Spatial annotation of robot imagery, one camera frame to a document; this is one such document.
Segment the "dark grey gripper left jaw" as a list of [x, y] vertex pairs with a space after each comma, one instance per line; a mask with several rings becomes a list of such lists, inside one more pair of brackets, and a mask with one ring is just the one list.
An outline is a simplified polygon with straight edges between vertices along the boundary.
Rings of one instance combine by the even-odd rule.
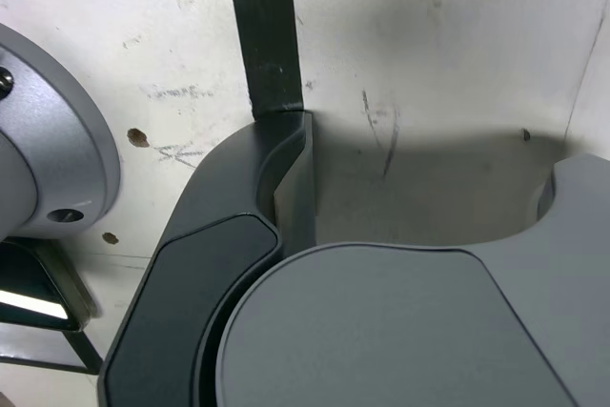
[[267, 114], [229, 136], [180, 195], [97, 381], [103, 406], [213, 406], [238, 300], [315, 245], [313, 118]]

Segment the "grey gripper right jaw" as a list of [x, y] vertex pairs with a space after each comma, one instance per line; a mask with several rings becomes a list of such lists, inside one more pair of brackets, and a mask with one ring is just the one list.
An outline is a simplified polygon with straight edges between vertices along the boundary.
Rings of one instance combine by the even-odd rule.
[[609, 163], [559, 162], [519, 234], [452, 248], [318, 246], [237, 302], [220, 406], [605, 406]]

